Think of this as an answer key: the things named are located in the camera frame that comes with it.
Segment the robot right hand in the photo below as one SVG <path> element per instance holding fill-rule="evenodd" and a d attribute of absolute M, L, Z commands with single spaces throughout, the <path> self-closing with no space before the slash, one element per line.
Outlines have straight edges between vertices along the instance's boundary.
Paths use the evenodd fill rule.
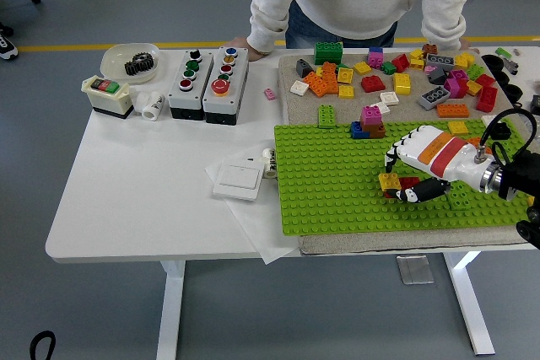
<path fill-rule="evenodd" d="M 386 193 L 401 201 L 420 203 L 443 196 L 451 190 L 451 183 L 462 181 L 475 191 L 490 193 L 494 158 L 487 154 L 480 162 L 475 161 L 477 149 L 460 137 L 451 135 L 434 126 L 420 126 L 394 142 L 385 156 L 385 169 L 402 161 L 408 166 L 430 175 L 417 185 Z"/>

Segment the person's right hand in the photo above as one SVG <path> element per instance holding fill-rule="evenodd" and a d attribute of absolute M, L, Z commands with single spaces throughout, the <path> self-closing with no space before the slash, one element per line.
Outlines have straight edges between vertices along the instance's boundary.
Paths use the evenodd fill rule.
<path fill-rule="evenodd" d="M 268 56 L 272 51 L 259 51 L 258 49 L 251 46 L 246 37 L 235 37 L 233 40 L 229 41 L 225 47 L 227 48 L 245 48 L 248 54 L 248 60 L 250 62 L 255 62 L 262 59 L 265 56 Z"/>

